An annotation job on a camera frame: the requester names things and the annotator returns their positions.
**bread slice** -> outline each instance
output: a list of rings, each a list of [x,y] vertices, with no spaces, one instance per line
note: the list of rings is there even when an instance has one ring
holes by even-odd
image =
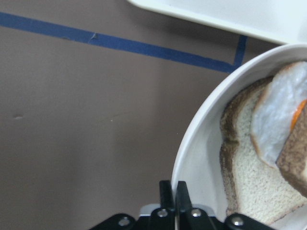
[[[278,159],[283,177],[307,197],[307,106],[302,110]]]
[[[224,137],[220,163],[228,201],[227,214],[238,212],[271,224],[307,203],[307,199],[257,156],[250,139],[253,108],[272,78],[242,90],[226,106],[221,118]]]

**silver bolt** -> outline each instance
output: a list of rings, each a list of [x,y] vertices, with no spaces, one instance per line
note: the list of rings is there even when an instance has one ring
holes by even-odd
[[[128,217],[124,217],[122,218],[119,222],[118,222],[119,226],[127,226],[130,224],[130,220],[128,219]]]
[[[191,215],[193,217],[200,217],[201,216],[201,210],[199,208],[194,208],[191,211]]]
[[[167,210],[163,208],[160,211],[158,211],[157,214],[159,217],[166,217],[168,213],[167,213]]]
[[[244,224],[243,220],[241,217],[233,217],[231,219],[231,222],[236,225],[236,226],[242,226]]]

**white bowl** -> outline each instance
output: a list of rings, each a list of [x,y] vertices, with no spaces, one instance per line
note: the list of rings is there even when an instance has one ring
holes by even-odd
[[[224,220],[227,201],[219,163],[221,114],[241,89],[298,60],[307,60],[307,44],[280,46],[242,65],[216,87],[195,114],[182,139],[172,176],[174,190],[179,180],[186,181],[192,203],[210,206],[216,217]],[[272,226],[280,230],[305,230],[306,214],[307,206],[304,206]]]

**egg yolk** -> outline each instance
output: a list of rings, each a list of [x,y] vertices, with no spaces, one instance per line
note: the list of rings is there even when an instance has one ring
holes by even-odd
[[[291,131],[292,131],[292,129],[294,128],[294,126],[295,126],[295,124],[296,124],[296,121],[297,121],[299,115],[301,114],[301,112],[302,112],[302,110],[303,110],[303,108],[304,108],[306,102],[307,102],[307,99],[306,99],[306,100],[303,100],[303,101],[299,104],[299,106],[296,108],[296,110],[295,110],[295,112],[294,112],[294,114],[293,114],[293,117],[292,117],[292,121],[291,121],[291,128],[290,128]]]

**blue tape strip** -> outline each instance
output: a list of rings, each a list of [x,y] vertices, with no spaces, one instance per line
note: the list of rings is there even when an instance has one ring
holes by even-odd
[[[156,58],[162,58],[226,73],[234,71],[242,64],[247,40],[246,36],[241,35],[239,37],[234,63],[229,64],[227,62],[161,46],[154,46],[151,44],[109,36],[106,34],[98,34],[86,30],[47,23],[3,12],[0,12],[0,25],[41,35],[66,38],[72,41],[86,43],[94,46],[101,46]]]

